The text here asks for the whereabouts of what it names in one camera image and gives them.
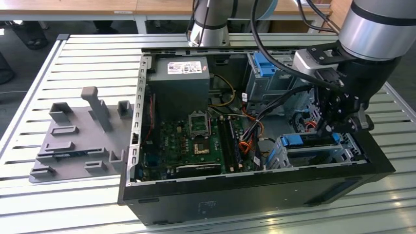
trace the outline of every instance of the motherboard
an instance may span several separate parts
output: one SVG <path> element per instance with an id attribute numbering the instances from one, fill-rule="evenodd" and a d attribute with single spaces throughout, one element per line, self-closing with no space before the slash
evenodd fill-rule
<path id="1" fill-rule="evenodd" d="M 252 160 L 240 154 L 243 134 L 239 117 L 208 117 L 160 123 L 159 150 L 145 153 L 144 178 L 160 180 L 251 171 Z"/>

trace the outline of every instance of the white cable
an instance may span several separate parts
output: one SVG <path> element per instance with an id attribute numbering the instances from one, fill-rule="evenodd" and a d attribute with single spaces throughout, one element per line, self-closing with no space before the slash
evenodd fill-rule
<path id="1" fill-rule="evenodd" d="M 1 92 L 0 94 L 11 94 L 11 93 L 27 93 L 27 91 L 9 91 L 9 92 Z"/>
<path id="2" fill-rule="evenodd" d="M 247 117 L 247 116 L 244 116 L 244 115 L 239 115 L 239 114 L 221 114 L 220 112 L 217 112 L 215 109 L 212 109 L 213 110 L 213 112 L 216 112 L 219 115 L 221 115 L 221 116 L 239 116 L 239 117 Z"/>

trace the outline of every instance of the power supply label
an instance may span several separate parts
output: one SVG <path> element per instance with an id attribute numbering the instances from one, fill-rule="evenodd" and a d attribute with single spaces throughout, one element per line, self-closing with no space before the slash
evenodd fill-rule
<path id="1" fill-rule="evenodd" d="M 203 73 L 201 62 L 171 62 L 168 63 L 168 74 Z"/>

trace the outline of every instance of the person's leg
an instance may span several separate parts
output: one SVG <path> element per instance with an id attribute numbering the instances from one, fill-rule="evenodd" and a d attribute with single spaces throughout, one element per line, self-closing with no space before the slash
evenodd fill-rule
<path id="1" fill-rule="evenodd" d="M 37 21 L 24 21 L 23 24 L 12 23 L 11 28 L 31 50 L 39 50 L 48 45 L 44 30 Z"/>
<path id="2" fill-rule="evenodd" d="M 7 83 L 15 77 L 15 72 L 0 53 L 0 84 Z"/>
<path id="3" fill-rule="evenodd" d="M 97 29 L 97 34 L 117 34 L 119 31 L 111 27 L 112 20 L 95 20 L 93 24 Z"/>

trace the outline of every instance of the yellow wire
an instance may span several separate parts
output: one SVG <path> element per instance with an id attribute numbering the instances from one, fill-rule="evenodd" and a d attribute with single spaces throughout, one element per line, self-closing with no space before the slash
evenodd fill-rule
<path id="1" fill-rule="evenodd" d="M 221 76 L 217 75 L 217 74 L 215 74 L 215 76 L 220 77 L 221 80 L 228 84 L 228 86 L 229 86 L 231 89 L 232 89 L 233 95 L 232 95 L 232 99 L 231 99 L 228 102 L 221 103 L 221 104 L 212 104 L 212 105 L 208 105 L 208 106 L 212 106 L 212 107 L 227 106 L 227 105 L 229 105 L 229 104 L 233 102 L 233 100 L 235 100 L 235 88 L 233 88 L 232 84 L 228 82 L 228 80 L 225 80 L 224 77 L 221 77 Z"/>

